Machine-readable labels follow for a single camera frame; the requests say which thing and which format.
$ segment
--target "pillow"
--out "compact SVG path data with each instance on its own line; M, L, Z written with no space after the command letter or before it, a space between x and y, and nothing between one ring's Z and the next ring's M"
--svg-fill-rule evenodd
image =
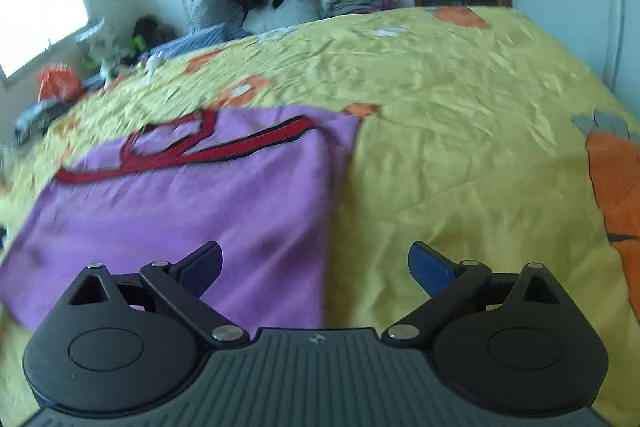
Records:
M242 29L261 34L322 19L320 0L284 0L278 8L272 3L273 0L262 0L259 7L249 10Z

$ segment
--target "yellow bedsheet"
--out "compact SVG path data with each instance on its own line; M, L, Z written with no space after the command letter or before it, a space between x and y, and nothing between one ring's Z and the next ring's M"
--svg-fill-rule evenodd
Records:
M609 351L595 408L640 423L640 328L618 252L607 242L576 115L606 110L640 125L561 45L516 12L478 8L490 27L423 9L345 16L222 46L206 63L172 60L56 121L0 195L14 236L60 162L216 103L380 106L361 127L335 210L326 283L329 327L379 331L426 299L407 268L421 240L494 271L545 263ZM228 87L245 79L251 87ZM0 314L0 417L14 427L35 403L20 356L29 334Z

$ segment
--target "purple towel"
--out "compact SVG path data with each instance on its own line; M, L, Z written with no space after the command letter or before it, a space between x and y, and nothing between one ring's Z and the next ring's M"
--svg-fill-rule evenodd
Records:
M0 266L0 302L33 330L86 264L135 273L218 241L204 302L252 334L320 328L328 217L359 123L230 108L97 146L37 199Z

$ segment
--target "metal pin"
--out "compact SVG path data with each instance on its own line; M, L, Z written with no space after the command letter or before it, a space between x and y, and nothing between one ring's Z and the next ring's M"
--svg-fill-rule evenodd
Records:
M397 341L410 341L420 335L420 330L411 324L396 324L386 332L392 339Z
M226 326L219 326L211 333L211 336L220 342L235 342L239 341L244 335L244 330L238 326L228 324Z

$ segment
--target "gray bag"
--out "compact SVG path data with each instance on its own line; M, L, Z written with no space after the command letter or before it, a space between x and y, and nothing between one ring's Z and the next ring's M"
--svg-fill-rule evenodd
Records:
M226 23L242 27L244 9L233 0L182 0L192 30Z

